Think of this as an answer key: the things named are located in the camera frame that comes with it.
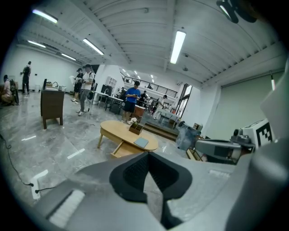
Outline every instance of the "man in blue shirt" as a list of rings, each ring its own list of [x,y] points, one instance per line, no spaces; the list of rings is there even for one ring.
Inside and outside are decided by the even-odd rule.
[[[140,98],[140,90],[137,89],[139,87],[139,81],[135,81],[135,85],[133,88],[130,88],[126,91],[126,104],[123,108],[122,122],[126,122],[129,124],[131,113],[135,112],[135,104],[136,99]]]

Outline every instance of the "flower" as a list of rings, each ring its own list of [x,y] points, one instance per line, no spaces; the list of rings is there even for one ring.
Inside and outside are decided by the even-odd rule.
[[[134,117],[134,118],[131,118],[131,122],[132,123],[134,123],[134,122],[136,122],[137,121],[137,119]]]

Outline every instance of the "black shorts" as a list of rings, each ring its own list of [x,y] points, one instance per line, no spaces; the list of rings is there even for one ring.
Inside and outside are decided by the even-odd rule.
[[[125,104],[123,110],[134,113],[135,112],[135,103],[126,101],[126,104]]]
[[[74,92],[80,93],[81,85],[82,85],[81,83],[76,83],[76,84],[74,85]]]

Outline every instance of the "potted plant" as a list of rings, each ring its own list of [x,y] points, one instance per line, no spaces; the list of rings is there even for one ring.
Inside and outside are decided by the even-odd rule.
[[[131,124],[129,131],[139,135],[141,131],[143,130],[143,126],[138,124],[137,119],[135,117],[131,118],[129,123]]]

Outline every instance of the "cable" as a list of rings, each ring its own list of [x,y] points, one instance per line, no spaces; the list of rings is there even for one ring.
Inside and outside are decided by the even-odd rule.
[[[53,189],[53,188],[55,188],[55,186],[51,187],[51,188],[44,188],[44,189],[35,190],[35,193],[39,193],[40,191],[47,190],[47,189]]]
[[[7,149],[7,153],[8,153],[8,157],[9,157],[9,160],[10,160],[11,166],[13,167],[13,169],[15,170],[15,172],[17,173],[18,178],[20,179],[20,181],[22,182],[22,184],[24,184],[24,185],[29,185],[29,186],[33,187],[34,184],[32,184],[32,183],[26,184],[26,183],[23,182],[23,180],[21,179],[21,177],[20,177],[18,171],[16,170],[16,168],[14,167],[14,165],[13,165],[13,163],[12,163],[12,161],[11,161],[11,157],[10,157],[9,149],[11,149],[12,146],[11,146],[10,144],[7,146],[7,142],[6,142],[6,140],[3,138],[3,136],[2,136],[1,134],[0,134],[0,138],[1,138],[2,140],[4,140],[4,142],[5,142],[5,147],[6,147],[6,149]]]
[[[14,167],[14,165],[13,165],[13,163],[12,163],[12,161],[11,161],[11,157],[10,157],[10,153],[9,153],[9,149],[12,148],[11,144],[9,144],[9,145],[7,146],[7,142],[6,142],[6,140],[3,138],[3,136],[2,136],[1,134],[0,134],[0,138],[1,138],[2,140],[4,140],[4,142],[5,142],[5,147],[6,147],[6,149],[7,149],[7,153],[8,153],[8,157],[9,157],[11,166],[13,167],[13,169],[15,170],[15,172],[17,173],[18,178],[20,179],[20,181],[22,182],[22,184],[33,187],[34,184],[32,184],[32,183],[26,184],[26,183],[24,183],[24,182],[22,181],[22,179],[21,179],[18,171],[16,170],[16,168]],[[55,188],[55,186],[54,186],[54,187],[51,187],[51,188],[44,188],[44,189],[35,190],[35,193],[38,194],[38,193],[39,193],[40,191],[42,191],[42,190],[53,189],[53,188]]]

